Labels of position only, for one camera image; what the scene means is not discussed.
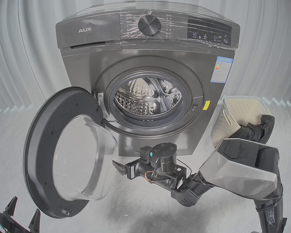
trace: qr code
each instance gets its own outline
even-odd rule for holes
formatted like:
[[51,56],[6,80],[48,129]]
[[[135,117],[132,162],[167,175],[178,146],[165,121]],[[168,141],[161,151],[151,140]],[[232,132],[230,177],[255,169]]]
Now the qr code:
[[222,70],[223,71],[228,71],[230,68],[230,64],[224,64],[223,67],[222,67]]

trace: yellow warning sticker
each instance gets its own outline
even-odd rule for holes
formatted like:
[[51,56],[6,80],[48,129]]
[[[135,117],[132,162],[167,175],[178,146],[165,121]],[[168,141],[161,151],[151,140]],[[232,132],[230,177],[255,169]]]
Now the yellow warning sticker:
[[209,105],[210,105],[210,100],[207,100],[207,101],[205,102],[205,105],[204,105],[203,110],[207,110]]

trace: floor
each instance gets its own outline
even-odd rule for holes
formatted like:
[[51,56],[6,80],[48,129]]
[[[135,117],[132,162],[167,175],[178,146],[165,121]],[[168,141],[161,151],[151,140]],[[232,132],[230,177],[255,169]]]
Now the floor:
[[[193,172],[214,149],[211,130],[221,109],[218,104],[198,147],[192,156],[181,156]],[[280,174],[284,184],[284,216],[291,210],[291,107],[274,102],[268,108],[276,118],[275,128],[268,145],[280,151]],[[0,112],[0,211],[13,196],[18,197],[14,219],[25,227],[36,210],[30,198],[22,172],[24,141],[37,108]],[[120,157],[119,162],[132,161]],[[254,203],[228,191],[213,188],[190,208],[172,199],[170,192],[139,177],[132,181],[116,174],[112,190],[101,201],[93,202],[72,218],[53,219],[42,213],[40,233],[54,232],[195,232],[195,233],[250,233],[260,231]],[[284,232],[291,232],[288,224]]]

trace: laundry basket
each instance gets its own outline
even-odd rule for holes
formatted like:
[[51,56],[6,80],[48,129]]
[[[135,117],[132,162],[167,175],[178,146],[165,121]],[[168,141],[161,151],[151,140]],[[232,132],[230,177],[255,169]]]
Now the laundry basket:
[[214,146],[218,146],[222,139],[230,137],[249,122],[253,125],[261,123],[262,115],[271,115],[263,101],[255,96],[227,96],[219,117],[212,130],[211,136]]

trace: plastic wrap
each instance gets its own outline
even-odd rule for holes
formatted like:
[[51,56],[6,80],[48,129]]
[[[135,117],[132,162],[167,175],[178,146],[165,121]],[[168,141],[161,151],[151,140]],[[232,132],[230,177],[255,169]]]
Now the plastic wrap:
[[[161,24],[160,30],[151,36],[143,34],[138,27],[139,20],[146,15],[155,16]],[[179,41],[181,46],[202,43],[228,50],[238,48],[239,25],[199,13],[157,9],[120,11],[120,30],[122,44],[131,43],[131,39],[155,39],[160,42]]]

